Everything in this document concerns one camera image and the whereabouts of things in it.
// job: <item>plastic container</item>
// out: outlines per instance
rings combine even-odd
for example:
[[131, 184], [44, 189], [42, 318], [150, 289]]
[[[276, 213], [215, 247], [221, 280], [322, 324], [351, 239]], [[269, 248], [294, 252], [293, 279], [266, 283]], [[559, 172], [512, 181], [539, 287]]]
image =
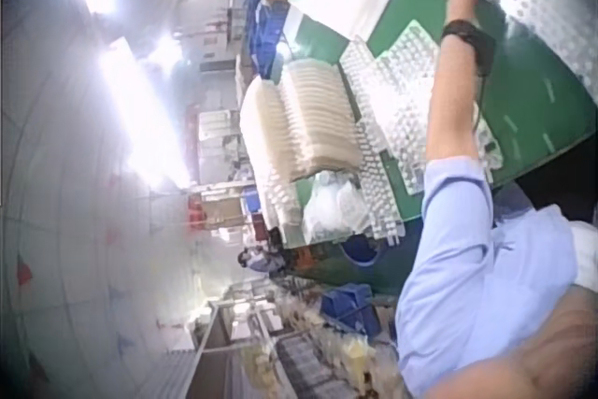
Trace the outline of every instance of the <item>plastic container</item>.
[[375, 264], [389, 248], [384, 243], [371, 248], [369, 239], [363, 234], [352, 235], [340, 246], [347, 259], [362, 267]]
[[[320, 314], [346, 332], [370, 337], [382, 332], [376, 310], [365, 300], [365, 290], [352, 284], [346, 292], [331, 290], [321, 298]], [[361, 306], [357, 306], [359, 296]]]

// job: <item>black wristband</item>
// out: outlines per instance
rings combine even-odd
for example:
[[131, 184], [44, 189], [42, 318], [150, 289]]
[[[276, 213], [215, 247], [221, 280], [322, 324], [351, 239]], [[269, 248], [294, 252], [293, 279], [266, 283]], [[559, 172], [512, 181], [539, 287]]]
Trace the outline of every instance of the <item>black wristband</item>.
[[475, 27], [470, 21], [451, 21], [442, 31], [442, 39], [448, 35], [456, 35], [476, 51], [477, 74], [487, 77], [492, 70], [496, 41], [494, 38]]

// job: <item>blue plastic bin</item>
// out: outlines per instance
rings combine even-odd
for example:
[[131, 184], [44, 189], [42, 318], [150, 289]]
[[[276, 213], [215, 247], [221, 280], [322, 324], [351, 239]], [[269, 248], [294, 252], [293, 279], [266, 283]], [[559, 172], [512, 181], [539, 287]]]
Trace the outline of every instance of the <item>blue plastic bin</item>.
[[382, 332], [376, 310], [369, 304], [369, 301], [362, 306], [357, 306], [357, 301], [361, 303], [364, 301], [365, 289], [355, 284], [349, 284], [348, 289], [344, 292], [341, 289], [331, 290], [322, 296], [320, 314], [332, 324], [339, 325], [348, 332], [356, 332], [369, 337], [374, 337]]
[[356, 307], [363, 307], [372, 301], [372, 288], [368, 284], [345, 284], [337, 289], [345, 294]]

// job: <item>table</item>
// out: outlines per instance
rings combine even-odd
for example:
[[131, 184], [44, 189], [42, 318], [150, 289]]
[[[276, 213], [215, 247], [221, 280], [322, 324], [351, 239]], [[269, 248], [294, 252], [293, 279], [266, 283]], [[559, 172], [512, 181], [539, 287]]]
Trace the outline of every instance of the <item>table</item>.
[[[413, 19], [439, 41], [447, 0], [390, 0], [368, 40], [375, 56], [387, 50]], [[498, 43], [482, 110], [498, 139], [505, 163], [493, 172], [500, 186], [545, 164], [596, 131], [596, 106], [577, 77], [539, 38], [498, 6], [480, 1], [477, 18]], [[348, 44], [324, 25], [304, 17], [295, 38], [298, 56], [331, 64]], [[405, 190], [396, 161], [383, 153], [385, 167], [405, 221], [420, 216], [422, 195]], [[302, 206], [309, 181], [297, 184]]]

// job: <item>worker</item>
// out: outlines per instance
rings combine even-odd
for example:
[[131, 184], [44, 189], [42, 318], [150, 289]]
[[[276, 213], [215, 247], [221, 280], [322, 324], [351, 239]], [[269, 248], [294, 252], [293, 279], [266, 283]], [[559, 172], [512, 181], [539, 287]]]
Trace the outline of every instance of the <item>worker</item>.
[[236, 259], [243, 268], [250, 268], [258, 273], [276, 274], [285, 267], [284, 258], [280, 254], [267, 252], [260, 245], [243, 248]]
[[423, 231], [396, 312], [399, 368], [415, 397], [576, 397], [596, 372], [598, 231], [557, 206], [535, 210], [516, 186], [493, 206], [472, 132], [491, 47], [476, 3], [447, 3]]

